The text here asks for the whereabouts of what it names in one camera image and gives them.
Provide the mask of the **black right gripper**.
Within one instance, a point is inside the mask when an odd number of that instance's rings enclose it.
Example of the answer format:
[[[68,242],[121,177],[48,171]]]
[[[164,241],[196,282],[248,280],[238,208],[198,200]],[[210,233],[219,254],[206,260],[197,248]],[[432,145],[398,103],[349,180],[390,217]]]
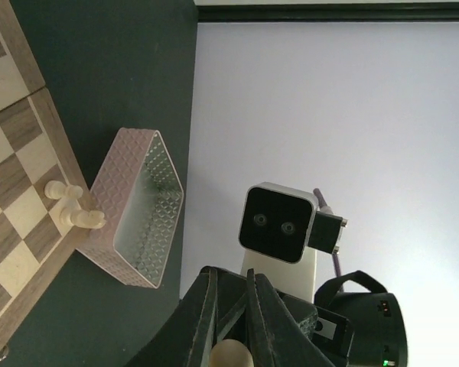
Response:
[[[306,249],[295,265],[247,250],[241,273],[250,268],[277,285],[277,294],[303,333],[335,366],[406,366],[404,320],[394,294],[362,271],[335,276],[319,288],[317,252]]]

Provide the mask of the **light wooden rook piece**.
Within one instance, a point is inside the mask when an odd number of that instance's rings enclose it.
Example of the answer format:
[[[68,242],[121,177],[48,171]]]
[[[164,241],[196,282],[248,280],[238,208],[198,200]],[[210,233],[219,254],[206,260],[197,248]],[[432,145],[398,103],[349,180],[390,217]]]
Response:
[[[253,367],[249,349],[235,339],[218,342],[210,352],[209,367]]]

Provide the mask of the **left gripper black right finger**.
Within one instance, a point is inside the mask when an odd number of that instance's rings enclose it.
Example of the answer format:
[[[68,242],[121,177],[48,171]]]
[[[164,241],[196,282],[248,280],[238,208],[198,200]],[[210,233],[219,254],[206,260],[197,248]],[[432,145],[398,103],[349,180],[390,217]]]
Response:
[[[246,326],[255,366],[332,366],[304,335],[263,274],[247,271]]]

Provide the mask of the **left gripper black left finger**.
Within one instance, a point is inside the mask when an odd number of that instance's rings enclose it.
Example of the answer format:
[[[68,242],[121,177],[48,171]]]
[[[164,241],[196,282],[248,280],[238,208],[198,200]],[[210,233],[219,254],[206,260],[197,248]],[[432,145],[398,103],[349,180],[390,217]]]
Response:
[[[186,293],[191,305],[199,306],[186,366],[209,365],[209,354],[216,332],[217,292],[217,269],[205,266]]]

